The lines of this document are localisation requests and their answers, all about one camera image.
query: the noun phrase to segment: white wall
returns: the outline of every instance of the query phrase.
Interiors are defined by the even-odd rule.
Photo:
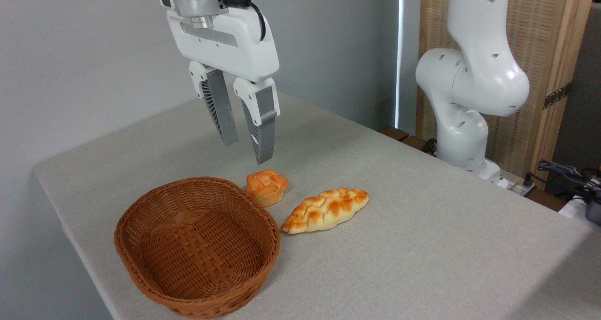
[[[253,1],[279,90],[392,123],[395,0]],[[32,168],[193,99],[187,64],[157,0],[0,0],[0,318],[109,316]]]

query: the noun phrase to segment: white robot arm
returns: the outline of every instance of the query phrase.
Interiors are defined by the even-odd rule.
[[[492,183],[500,169],[485,159],[488,126],[479,114],[508,116],[528,98],[528,76],[513,59],[505,23],[508,0],[449,0],[447,27],[461,51],[421,57],[417,83],[436,115],[437,157]]]
[[[225,145],[238,141],[223,72],[238,76],[234,92],[242,100],[257,163],[269,160],[280,115],[271,76],[279,59],[271,29],[251,0],[161,0],[198,98],[204,99]]]

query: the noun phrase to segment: bread roll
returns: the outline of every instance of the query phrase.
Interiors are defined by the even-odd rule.
[[[349,220],[369,201],[367,192],[358,188],[328,190],[309,197],[297,206],[281,230],[289,234],[328,230]]]
[[[262,207],[271,206],[284,196],[288,180],[273,170],[251,173],[247,177],[247,192]]]

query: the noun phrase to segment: wicker basket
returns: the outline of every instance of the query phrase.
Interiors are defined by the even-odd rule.
[[[273,217],[225,179],[193,177],[155,188],[123,214],[116,251],[148,298],[189,318],[246,305],[279,254]]]

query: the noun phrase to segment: black cable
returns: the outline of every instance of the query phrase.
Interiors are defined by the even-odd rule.
[[[574,196],[581,196],[581,197],[583,197],[583,198],[592,199],[592,200],[594,200],[595,202],[597,202],[597,203],[601,204],[601,199],[597,198],[597,196],[596,196],[596,195],[594,195],[594,194],[593,194],[593,195],[590,195],[590,194],[588,194],[588,192],[586,192],[586,191],[578,191],[578,190],[573,190],[573,189],[569,189],[569,188],[560,187],[560,186],[558,186],[558,185],[555,185],[555,184],[553,184],[553,183],[550,183],[549,181],[545,181],[545,179],[542,179],[541,177],[538,177],[537,175],[535,175],[535,174],[534,174],[534,173],[532,173],[532,172],[527,172],[527,174],[528,174],[528,175],[530,175],[530,176],[532,176],[532,177],[534,177],[534,178],[536,178],[536,179],[538,179],[539,181],[541,181],[541,182],[543,182],[543,183],[545,183],[545,184],[549,185],[550,187],[554,187],[554,188],[556,188],[556,189],[558,189],[558,190],[562,190],[562,191],[564,191],[564,192],[569,192],[569,193],[573,194]]]
[[[261,24],[261,38],[259,40],[262,41],[265,38],[265,34],[267,33],[265,19],[263,18],[262,12],[256,4],[254,4],[251,0],[223,0],[223,4],[225,4],[228,7],[235,8],[252,7],[257,12],[257,16],[259,16],[259,23]]]
[[[253,9],[257,12],[257,15],[259,16],[259,22],[261,23],[261,38],[259,40],[262,41],[265,38],[265,33],[267,31],[267,29],[265,27],[265,19],[263,18],[262,12],[259,9],[259,7],[257,7],[257,5],[252,2],[250,4],[251,4],[251,7],[253,7]]]

